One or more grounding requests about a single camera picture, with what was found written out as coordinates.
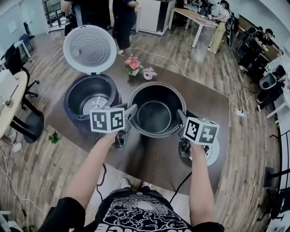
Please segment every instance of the open lid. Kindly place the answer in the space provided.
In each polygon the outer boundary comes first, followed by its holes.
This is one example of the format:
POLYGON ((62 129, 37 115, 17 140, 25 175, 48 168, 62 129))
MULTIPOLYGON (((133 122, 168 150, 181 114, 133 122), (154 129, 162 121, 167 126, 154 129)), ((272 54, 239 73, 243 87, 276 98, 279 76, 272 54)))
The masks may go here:
POLYGON ((117 48, 107 31, 94 25, 85 25, 75 28, 66 36, 63 54, 74 69, 100 74, 114 63, 117 48))

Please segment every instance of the bag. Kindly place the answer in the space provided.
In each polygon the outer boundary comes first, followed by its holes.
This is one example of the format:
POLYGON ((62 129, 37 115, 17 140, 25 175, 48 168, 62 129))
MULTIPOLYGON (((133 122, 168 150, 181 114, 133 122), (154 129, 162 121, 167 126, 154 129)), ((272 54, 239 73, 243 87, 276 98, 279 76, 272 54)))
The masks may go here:
POLYGON ((235 14, 232 13, 229 9, 227 11, 230 13, 230 18, 226 22, 226 30, 233 31, 235 26, 235 14))

